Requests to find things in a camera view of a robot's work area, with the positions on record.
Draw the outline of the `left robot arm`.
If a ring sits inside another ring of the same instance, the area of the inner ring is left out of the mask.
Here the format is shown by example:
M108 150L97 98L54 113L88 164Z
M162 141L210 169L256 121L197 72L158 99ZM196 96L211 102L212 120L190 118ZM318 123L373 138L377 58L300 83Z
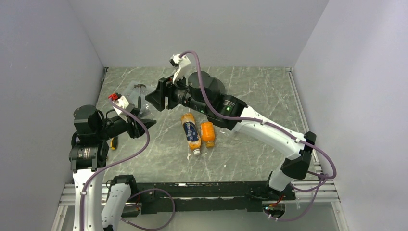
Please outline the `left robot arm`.
M103 168L109 151L108 140L122 133L131 138L141 137L156 120L116 115L104 117L93 105L84 105L74 111L76 132L72 136L69 154L75 184L75 231L115 231L118 228L126 202L134 201L139 193L133 175L115 176L108 189L106 204L102 205Z

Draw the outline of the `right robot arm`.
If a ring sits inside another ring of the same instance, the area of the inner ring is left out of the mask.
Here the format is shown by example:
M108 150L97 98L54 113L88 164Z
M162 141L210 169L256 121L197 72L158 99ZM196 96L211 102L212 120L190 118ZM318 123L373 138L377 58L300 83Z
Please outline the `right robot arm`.
M217 116L206 105L202 96L198 73L188 79L173 83L173 77L158 80L156 89L145 96L145 100L158 111L185 106L206 115L209 122L219 128L241 132L252 136L284 154L280 168L272 171L265 186L266 196L276 200L293 180L303 180L309 169L316 135L313 132L300 133L287 129L262 116L246 102L226 94L224 84L217 78L202 71L205 93Z

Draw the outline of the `clear plastic bottle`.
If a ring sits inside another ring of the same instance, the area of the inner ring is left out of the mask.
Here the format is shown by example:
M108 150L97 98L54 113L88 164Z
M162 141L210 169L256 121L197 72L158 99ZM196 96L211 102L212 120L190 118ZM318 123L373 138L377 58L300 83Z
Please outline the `clear plastic bottle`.
M138 114L139 118L147 119L153 117L153 109L150 103L144 102L141 103L140 112Z

